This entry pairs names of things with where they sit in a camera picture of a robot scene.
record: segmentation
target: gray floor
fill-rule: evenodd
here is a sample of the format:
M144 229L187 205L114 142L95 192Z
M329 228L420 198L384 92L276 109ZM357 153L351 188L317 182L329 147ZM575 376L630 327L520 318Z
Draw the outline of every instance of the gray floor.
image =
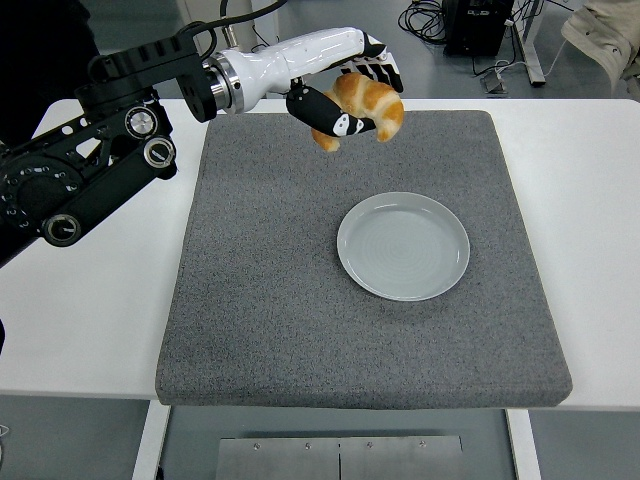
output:
M83 0L93 14L99 49L117 51L171 35L180 18L171 0L145 2ZM217 10L218 2L212 2ZM396 25L408 0L290 0L280 12L280 36L289 38L333 26L355 25L387 43L398 61L404 98L485 98L465 57L445 57L441 47L426 47ZM562 43L560 27L569 12L548 5L536 49L548 70ZM511 59L503 42L496 59ZM478 68L496 59L478 59ZM591 59L567 44L548 82L533 88L525 68L503 72L508 98L609 98L608 80ZM318 75L312 85L326 88L334 73ZM159 87L161 96L178 97L175 83ZM620 82L614 98L629 98ZM147 402L0 397L0 424L11 427L2 438L0 479L130 478ZM640 479L640 414L539 411L532 425L544 480ZM213 478L217 445L225 436L276 436L330 433L366 435L461 435L470 445L468 462L480 460L469 478L511 479L504 418L498 411L326 412L278 409L176 409L169 426L162 465L166 478Z

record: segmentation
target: robotic hand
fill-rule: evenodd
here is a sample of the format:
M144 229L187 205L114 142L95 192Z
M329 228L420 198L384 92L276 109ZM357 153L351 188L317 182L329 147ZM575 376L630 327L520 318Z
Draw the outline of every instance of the robotic hand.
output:
M96 57L89 65L92 83L76 91L84 114L0 155L0 267L38 237L72 245L153 179L176 173L157 83L177 79L200 122L218 110L249 111L266 93L281 93L294 117L331 136L375 125L305 86L306 75L342 66L402 91L385 45L355 28L315 32L255 54L229 49L206 58L193 42L199 31L183 29ZM88 143L95 146L81 153Z

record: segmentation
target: bread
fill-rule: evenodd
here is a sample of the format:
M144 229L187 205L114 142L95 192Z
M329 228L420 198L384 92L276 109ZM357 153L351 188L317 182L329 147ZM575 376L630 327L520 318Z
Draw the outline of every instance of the bread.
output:
M338 77L332 89L324 94L348 114L372 119L379 142L391 140L402 126L402 100L386 83L376 82L361 73L347 73ZM335 152L340 147L339 137L331 137L314 129L311 135L328 152Z

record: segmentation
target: ceramic plate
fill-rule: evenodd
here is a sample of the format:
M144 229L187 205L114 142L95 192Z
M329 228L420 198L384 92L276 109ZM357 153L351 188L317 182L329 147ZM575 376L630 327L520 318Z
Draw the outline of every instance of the ceramic plate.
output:
M469 263L467 232L428 197L389 192L353 207L338 230L338 256L368 291L400 301L426 300L453 287Z

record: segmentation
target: gray cushion pad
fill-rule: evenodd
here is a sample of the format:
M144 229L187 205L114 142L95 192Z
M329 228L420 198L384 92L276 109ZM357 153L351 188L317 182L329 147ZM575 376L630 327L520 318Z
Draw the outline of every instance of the gray cushion pad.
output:
M468 269L421 302L342 268L357 203L415 192L451 209ZM552 406L571 391L491 117L409 112L323 152L287 115L211 122L156 390L174 405L418 409Z

